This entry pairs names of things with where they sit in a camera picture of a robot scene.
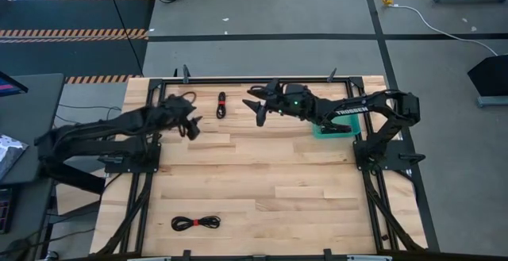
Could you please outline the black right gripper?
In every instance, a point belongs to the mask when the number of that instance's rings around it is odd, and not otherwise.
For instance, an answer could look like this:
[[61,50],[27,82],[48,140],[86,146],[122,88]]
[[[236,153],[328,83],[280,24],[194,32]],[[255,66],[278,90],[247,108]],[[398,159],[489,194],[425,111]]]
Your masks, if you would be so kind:
[[301,121],[317,122],[317,97],[306,85],[280,83],[278,79],[273,79],[266,86],[252,86],[247,93],[265,101],[262,105],[261,102],[242,100],[256,113],[257,126],[263,126],[266,114],[273,111]]

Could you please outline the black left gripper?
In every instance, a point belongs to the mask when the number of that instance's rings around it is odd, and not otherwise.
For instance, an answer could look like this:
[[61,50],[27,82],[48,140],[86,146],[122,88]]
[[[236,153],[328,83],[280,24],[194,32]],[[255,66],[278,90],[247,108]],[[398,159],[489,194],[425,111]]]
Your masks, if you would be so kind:
[[195,140],[198,137],[200,133],[198,123],[202,116],[188,117],[196,110],[196,107],[192,105],[192,101],[185,99],[182,95],[175,96],[171,94],[160,103],[160,106],[169,116],[166,123],[169,129],[177,128],[180,136],[186,136],[189,140]]

